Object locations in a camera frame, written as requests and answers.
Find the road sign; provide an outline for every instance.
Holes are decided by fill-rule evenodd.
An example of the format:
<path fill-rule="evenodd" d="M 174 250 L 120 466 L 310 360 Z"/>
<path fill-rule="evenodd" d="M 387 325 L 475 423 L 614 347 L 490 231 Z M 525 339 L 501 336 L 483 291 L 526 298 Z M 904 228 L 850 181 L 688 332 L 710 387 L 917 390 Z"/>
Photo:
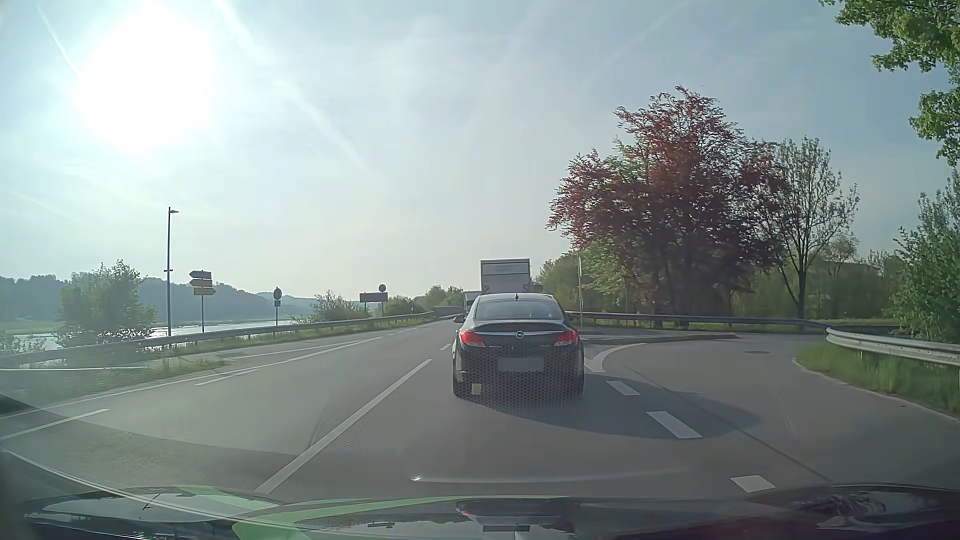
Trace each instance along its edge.
<path fill-rule="evenodd" d="M 374 302 L 386 302 L 387 293 L 385 292 L 361 292 L 360 302 L 372 304 Z"/>

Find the street lamp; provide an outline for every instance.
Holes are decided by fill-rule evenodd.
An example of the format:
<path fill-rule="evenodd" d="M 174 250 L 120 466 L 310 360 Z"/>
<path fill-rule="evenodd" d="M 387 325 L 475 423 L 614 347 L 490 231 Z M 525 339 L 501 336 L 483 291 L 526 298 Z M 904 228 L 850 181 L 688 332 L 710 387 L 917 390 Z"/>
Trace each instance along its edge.
<path fill-rule="evenodd" d="M 170 274 L 173 273 L 173 268 L 170 267 L 170 216 L 178 213 L 176 210 L 167 207 L 167 269 L 164 272 L 167 273 L 167 335 L 173 335 L 173 318 L 170 314 Z"/>

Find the license plate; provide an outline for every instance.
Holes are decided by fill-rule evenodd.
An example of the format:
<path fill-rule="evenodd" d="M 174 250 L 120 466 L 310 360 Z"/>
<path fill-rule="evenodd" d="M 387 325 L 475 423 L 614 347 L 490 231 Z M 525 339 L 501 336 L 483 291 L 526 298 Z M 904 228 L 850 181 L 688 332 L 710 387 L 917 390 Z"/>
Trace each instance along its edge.
<path fill-rule="evenodd" d="M 543 371 L 543 358 L 539 356 L 516 358 L 505 356 L 496 360 L 496 370 L 511 372 Z"/>

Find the signpost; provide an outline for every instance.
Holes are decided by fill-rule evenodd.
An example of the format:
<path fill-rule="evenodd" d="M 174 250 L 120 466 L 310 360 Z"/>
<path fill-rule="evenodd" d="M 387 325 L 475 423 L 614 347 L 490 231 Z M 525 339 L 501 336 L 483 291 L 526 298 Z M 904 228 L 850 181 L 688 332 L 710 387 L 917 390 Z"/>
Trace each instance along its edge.
<path fill-rule="evenodd" d="M 367 303 L 373 304 L 376 302 L 380 303 L 380 316 L 383 316 L 383 305 L 387 302 L 387 285 L 381 283 L 377 287 L 380 292 L 361 292 L 360 293 L 360 302 L 364 304 L 364 308 L 367 307 Z"/>
<path fill-rule="evenodd" d="M 280 326 L 280 299 L 283 298 L 283 291 L 280 287 L 274 288 L 274 326 Z"/>
<path fill-rule="evenodd" d="M 206 270 L 194 270 L 190 272 L 190 285 L 193 286 L 193 295 L 200 297 L 200 331 L 206 331 L 206 315 L 204 313 L 204 297 L 217 294 L 217 289 L 213 288 L 213 276 Z"/>

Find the sun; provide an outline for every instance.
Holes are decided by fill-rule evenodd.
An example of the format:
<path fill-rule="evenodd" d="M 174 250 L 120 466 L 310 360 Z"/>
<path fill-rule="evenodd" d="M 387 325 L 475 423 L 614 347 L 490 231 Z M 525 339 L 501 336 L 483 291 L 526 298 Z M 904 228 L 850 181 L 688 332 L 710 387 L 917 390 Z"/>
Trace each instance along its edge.
<path fill-rule="evenodd" d="M 106 141 L 151 150 L 209 121 L 213 68 L 203 33 L 146 4 L 94 49 L 80 72 L 78 105 Z"/>

